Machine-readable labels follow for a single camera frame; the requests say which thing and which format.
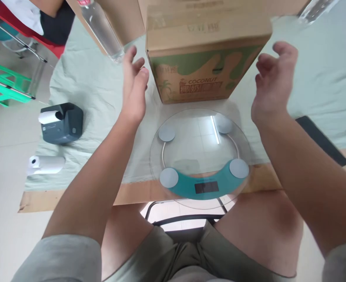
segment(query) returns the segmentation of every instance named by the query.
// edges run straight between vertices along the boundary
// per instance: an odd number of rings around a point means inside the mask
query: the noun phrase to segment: scale display
[[[218,191],[219,191],[219,185],[217,184],[217,181],[195,184],[195,192],[197,194],[218,192]]]

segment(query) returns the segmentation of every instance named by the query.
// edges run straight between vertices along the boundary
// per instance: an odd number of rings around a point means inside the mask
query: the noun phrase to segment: hand
[[[255,77],[257,90],[251,118],[257,126],[288,115],[286,105],[293,88],[298,50],[283,41],[276,42],[273,50],[279,58],[263,53],[256,63],[259,74]]]
[[[132,46],[123,58],[123,105],[121,116],[139,125],[145,115],[145,90],[149,71],[144,65],[144,58],[132,63],[136,47]]]

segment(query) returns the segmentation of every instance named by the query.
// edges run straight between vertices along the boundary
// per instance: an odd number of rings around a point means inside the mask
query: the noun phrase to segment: white floor
[[[37,93],[37,99],[48,101],[49,80],[57,59],[47,50],[46,66]],[[0,46],[0,63],[18,68],[19,72],[30,71],[31,60],[20,60]],[[28,104],[13,103],[11,107],[0,106],[0,282],[12,279],[13,274],[41,238],[51,212],[18,214],[18,207],[26,178],[27,160],[34,155],[40,139],[38,113],[45,105],[32,101]],[[222,213],[220,208],[206,213]],[[177,202],[156,205],[151,212],[151,222],[184,214],[202,213]],[[187,221],[165,226],[166,230],[177,230],[202,226],[203,221]],[[300,250],[297,281],[321,281],[323,258],[305,226]]]

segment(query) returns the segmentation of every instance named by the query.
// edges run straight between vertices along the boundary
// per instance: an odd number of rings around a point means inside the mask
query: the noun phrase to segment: thigh
[[[142,208],[130,204],[111,209],[101,246],[102,280],[120,268],[152,231],[153,225],[140,214]]]
[[[295,276],[303,221],[283,191],[241,194],[215,228],[258,264]]]

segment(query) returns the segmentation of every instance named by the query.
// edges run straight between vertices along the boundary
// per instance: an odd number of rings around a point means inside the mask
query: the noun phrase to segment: receipt printer
[[[73,142],[83,133],[83,110],[72,103],[43,108],[38,120],[44,141],[51,144]]]

